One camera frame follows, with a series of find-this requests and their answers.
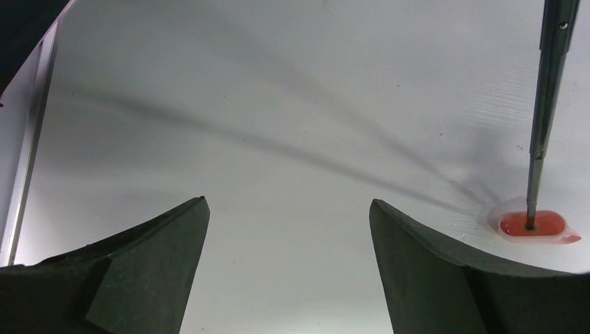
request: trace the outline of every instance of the white surface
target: white surface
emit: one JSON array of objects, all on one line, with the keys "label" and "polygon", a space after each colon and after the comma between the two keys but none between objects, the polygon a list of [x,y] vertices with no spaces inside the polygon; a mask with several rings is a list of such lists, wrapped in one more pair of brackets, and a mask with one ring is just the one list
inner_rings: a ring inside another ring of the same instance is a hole
[{"label": "white surface", "polygon": [[539,201],[582,241],[509,244],[478,220],[526,191],[542,10],[80,0],[65,19],[17,261],[205,195],[212,217],[183,333],[391,333],[373,198],[490,253],[589,270],[587,2]]}]

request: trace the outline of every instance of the metal frame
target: metal frame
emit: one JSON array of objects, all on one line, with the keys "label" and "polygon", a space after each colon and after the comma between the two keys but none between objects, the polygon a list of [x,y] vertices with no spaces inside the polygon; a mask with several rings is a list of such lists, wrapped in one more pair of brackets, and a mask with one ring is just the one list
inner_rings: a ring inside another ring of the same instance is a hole
[{"label": "metal frame", "polygon": [[10,204],[8,206],[8,214],[6,216],[6,224],[4,225],[0,244],[0,267],[12,265],[15,260],[26,197],[29,192],[31,173],[33,172],[33,164],[35,162],[35,154],[37,152],[41,124],[43,115],[45,114],[51,74],[54,67],[57,50],[57,30],[58,21],[49,29],[32,53],[34,54],[37,51],[39,58],[33,80],[31,103],[28,110],[22,111],[27,113],[24,135],[22,142],[9,143],[9,145],[20,145],[20,154]]}]

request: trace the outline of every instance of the orange-red substance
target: orange-red substance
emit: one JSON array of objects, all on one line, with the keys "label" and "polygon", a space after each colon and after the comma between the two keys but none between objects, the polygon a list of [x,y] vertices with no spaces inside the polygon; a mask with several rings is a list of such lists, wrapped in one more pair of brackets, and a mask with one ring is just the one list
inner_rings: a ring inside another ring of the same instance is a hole
[{"label": "orange-red substance", "polygon": [[534,230],[527,230],[526,212],[509,212],[500,218],[500,229],[511,237],[553,237],[567,228],[564,217],[548,210],[537,211]]}]

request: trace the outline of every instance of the metal probe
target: metal probe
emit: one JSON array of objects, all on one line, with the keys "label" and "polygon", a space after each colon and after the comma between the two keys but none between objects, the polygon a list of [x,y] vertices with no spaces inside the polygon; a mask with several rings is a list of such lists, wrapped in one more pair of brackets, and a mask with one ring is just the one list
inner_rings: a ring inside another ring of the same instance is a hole
[{"label": "metal probe", "polygon": [[536,99],[530,146],[529,184],[527,190],[526,229],[534,230],[537,198],[541,183],[543,160],[547,153],[555,104],[559,94],[561,75],[577,8],[580,0],[545,0],[541,28],[541,60],[537,78]]}]

